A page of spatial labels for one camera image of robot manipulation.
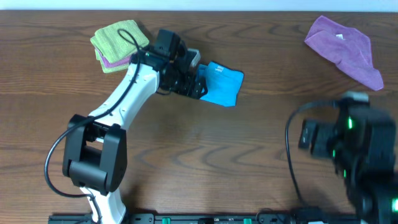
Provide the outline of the blue microfibre cloth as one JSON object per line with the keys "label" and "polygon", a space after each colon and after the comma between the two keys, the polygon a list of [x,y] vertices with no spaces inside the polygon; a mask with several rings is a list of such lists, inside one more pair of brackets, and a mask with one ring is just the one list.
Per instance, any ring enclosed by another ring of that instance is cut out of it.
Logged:
{"label": "blue microfibre cloth", "polygon": [[226,68],[215,62],[199,64],[197,77],[205,78],[208,93],[200,99],[224,107],[236,106],[244,73]]}

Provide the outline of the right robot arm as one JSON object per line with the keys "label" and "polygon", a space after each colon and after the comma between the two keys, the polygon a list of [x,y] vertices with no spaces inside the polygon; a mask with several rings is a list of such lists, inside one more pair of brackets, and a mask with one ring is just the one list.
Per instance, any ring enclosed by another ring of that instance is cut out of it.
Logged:
{"label": "right robot arm", "polygon": [[396,122],[367,103],[341,103],[335,123],[305,119],[299,148],[331,159],[367,223],[397,223]]}

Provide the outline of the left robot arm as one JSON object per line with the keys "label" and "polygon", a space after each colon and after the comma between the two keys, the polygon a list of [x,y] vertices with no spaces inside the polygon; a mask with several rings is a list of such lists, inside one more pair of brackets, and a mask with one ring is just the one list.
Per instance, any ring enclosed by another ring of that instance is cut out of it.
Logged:
{"label": "left robot arm", "polygon": [[141,50],[132,55],[126,76],[101,106],[69,121],[62,171],[90,201],[94,222],[126,219],[119,186],[127,168],[127,131],[159,89],[193,99],[204,95],[206,80],[191,71],[199,60],[199,50],[183,45]]}

